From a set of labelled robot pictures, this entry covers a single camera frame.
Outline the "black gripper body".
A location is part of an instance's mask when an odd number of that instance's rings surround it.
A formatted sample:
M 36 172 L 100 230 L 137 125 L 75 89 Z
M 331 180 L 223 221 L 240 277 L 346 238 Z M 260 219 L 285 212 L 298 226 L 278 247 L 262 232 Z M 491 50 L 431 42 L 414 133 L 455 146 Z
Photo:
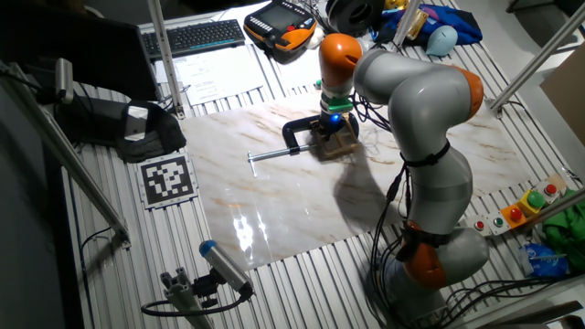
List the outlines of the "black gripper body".
M 346 120 L 340 113 L 321 112 L 317 121 L 319 133 L 337 133 L 346 125 Z

